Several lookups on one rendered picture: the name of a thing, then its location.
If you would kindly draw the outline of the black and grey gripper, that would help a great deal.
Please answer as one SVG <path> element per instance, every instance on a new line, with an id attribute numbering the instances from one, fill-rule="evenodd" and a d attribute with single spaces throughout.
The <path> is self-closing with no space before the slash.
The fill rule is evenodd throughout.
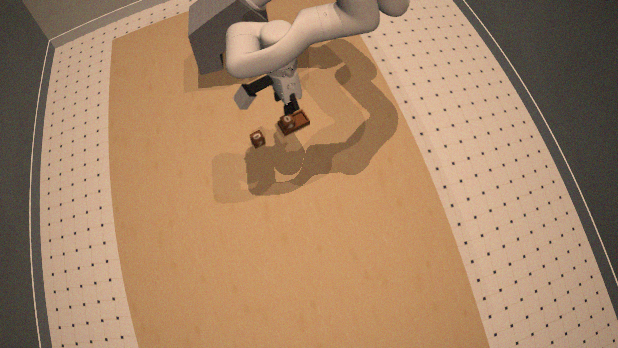
<path id="1" fill-rule="evenodd" d="M 282 100 L 282 102 L 284 103 L 283 108 L 284 108 L 285 116 L 291 115 L 295 111 L 300 109 L 296 97 L 298 99 L 302 98 L 302 90 L 301 90 L 300 79 L 297 73 L 297 67 L 293 74 L 294 76 L 292 78 L 289 78 L 288 76 L 274 77 L 268 74 L 271 77 L 272 81 L 274 82 L 274 84 L 272 84 L 271 86 L 273 87 L 273 90 L 275 89 L 274 90 L 275 91 L 274 92 L 275 101 L 278 102 Z"/>

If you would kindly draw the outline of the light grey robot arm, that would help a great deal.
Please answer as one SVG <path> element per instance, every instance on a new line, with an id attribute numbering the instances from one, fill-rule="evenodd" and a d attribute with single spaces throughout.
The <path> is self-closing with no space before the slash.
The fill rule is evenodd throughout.
<path id="1" fill-rule="evenodd" d="M 267 73 L 291 78 L 297 57 L 310 45 L 372 32 L 380 23 L 379 10 L 399 17 L 407 11 L 409 3 L 410 0 L 336 0 L 302 9 L 293 24 L 284 20 L 232 24 L 226 32 L 226 70 L 240 79 Z M 242 84 L 233 99 L 240 110 L 247 110 L 256 93 L 272 84 L 271 77 L 265 75 Z"/>

